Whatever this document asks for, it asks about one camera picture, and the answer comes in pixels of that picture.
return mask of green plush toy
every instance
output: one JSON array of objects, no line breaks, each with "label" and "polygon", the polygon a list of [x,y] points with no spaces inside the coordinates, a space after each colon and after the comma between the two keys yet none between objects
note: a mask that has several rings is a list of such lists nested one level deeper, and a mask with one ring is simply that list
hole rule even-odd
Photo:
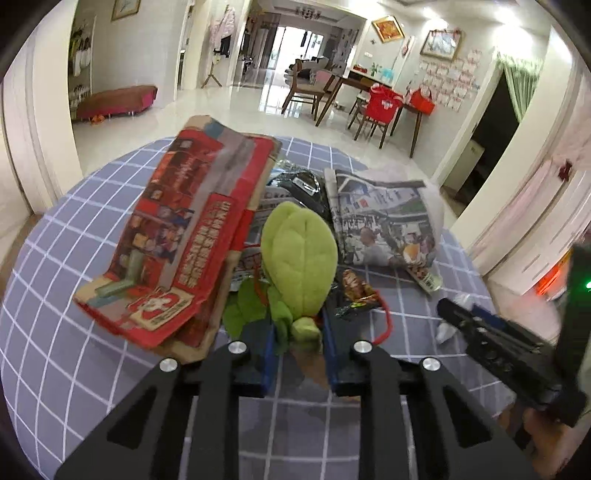
[{"label": "green plush toy", "polygon": [[279,295],[273,301],[269,296],[274,321],[273,304],[280,301],[291,313],[293,339],[318,345],[321,334],[313,319],[328,296],[337,267],[337,246],[329,227],[312,210],[284,202],[265,222],[261,254]]},{"label": "green plush toy", "polygon": [[[273,210],[262,230],[261,283],[277,330],[277,352],[289,339],[305,349],[318,349],[322,334],[314,322],[330,291],[337,266],[337,246],[324,220],[312,210],[284,202]],[[248,322],[263,319],[267,308],[256,294],[255,280],[244,280],[228,298],[223,323],[232,339]]]}]

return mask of red bag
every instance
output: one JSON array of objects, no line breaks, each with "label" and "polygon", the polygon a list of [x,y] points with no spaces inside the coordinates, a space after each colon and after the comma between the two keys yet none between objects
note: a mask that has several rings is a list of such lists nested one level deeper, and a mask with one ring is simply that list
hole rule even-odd
[{"label": "red bag", "polygon": [[417,89],[413,92],[410,97],[410,105],[415,107],[419,112],[422,112],[426,115],[431,115],[433,109],[435,108],[435,103],[433,103],[433,95],[431,94],[431,90],[429,90],[429,98],[425,98],[421,93],[421,89]]},{"label": "red bag", "polygon": [[383,85],[374,84],[370,90],[365,115],[379,122],[389,124],[402,105],[402,96]]}]

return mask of grid pattern tablecloth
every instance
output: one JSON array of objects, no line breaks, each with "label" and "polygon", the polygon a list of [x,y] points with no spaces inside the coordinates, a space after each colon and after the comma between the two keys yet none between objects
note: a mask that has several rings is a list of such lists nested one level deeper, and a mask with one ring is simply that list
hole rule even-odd
[{"label": "grid pattern tablecloth", "polygon": [[[146,145],[84,179],[47,212],[18,256],[0,313],[0,372],[20,444],[45,478],[54,476],[158,361],[96,326],[72,303],[72,294],[107,269],[133,205],[171,140]],[[288,159],[313,170],[365,169],[338,149],[280,140]],[[457,336],[443,346],[434,341],[435,305],[442,296],[470,293],[493,309],[457,241],[445,231],[441,242],[435,269],[444,289],[431,299],[402,271],[360,272],[380,289],[393,313],[394,333],[383,347],[411,361],[437,356],[491,414],[498,414],[510,392],[463,353]],[[373,339],[385,328],[385,316],[375,310],[359,326],[361,336]],[[220,332],[216,344],[227,341]],[[407,435],[413,464],[410,429]],[[241,480],[357,478],[359,405],[304,378],[286,355],[268,398],[241,399],[240,449]]]}]

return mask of pink jacket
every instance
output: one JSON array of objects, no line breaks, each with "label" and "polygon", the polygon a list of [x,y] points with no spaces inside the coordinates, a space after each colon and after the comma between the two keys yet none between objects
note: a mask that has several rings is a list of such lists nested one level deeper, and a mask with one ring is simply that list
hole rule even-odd
[{"label": "pink jacket", "polygon": [[234,33],[236,26],[236,10],[228,7],[221,20],[212,20],[210,44],[219,50],[222,39]]}]

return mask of wooden chair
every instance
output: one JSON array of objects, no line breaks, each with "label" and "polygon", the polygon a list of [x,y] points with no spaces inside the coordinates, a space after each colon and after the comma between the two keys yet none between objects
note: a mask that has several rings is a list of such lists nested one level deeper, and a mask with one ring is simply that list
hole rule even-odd
[{"label": "wooden chair", "polygon": [[[366,105],[363,105],[361,102],[357,104],[355,113],[353,114],[353,118],[351,119],[351,121],[349,122],[349,126],[347,127],[347,130],[349,130],[353,125],[353,122],[355,122],[356,120],[359,121],[359,128],[357,129],[357,133],[355,134],[354,138],[355,141],[357,141],[357,139],[359,138],[359,134],[361,133],[361,129],[365,125],[365,122],[369,120],[373,124],[369,137],[372,138],[375,133],[375,130],[377,129],[377,127],[379,127],[379,129],[382,131],[382,139],[379,143],[379,147],[381,149],[384,146],[384,141],[386,140],[386,133],[388,127],[394,119],[396,112],[402,106],[401,96],[395,93],[392,97],[393,98],[391,102],[393,103],[393,105],[388,109],[384,109],[381,105],[381,98],[378,99],[373,96],[372,98],[370,98],[369,103],[367,103]],[[370,103],[372,104],[373,108],[369,111]],[[357,116],[359,114],[362,115],[361,120],[357,119]]]},{"label": "wooden chair", "polygon": [[302,62],[300,59],[297,59],[293,68],[291,89],[287,94],[285,102],[283,102],[281,114],[283,115],[285,113],[290,102],[306,103],[308,105],[312,105],[312,115],[314,115],[314,120],[316,120],[320,101],[322,100],[324,94],[327,93],[327,88],[329,86],[310,85],[309,83],[303,83],[301,79],[298,81],[297,73],[301,70],[301,68]]}]

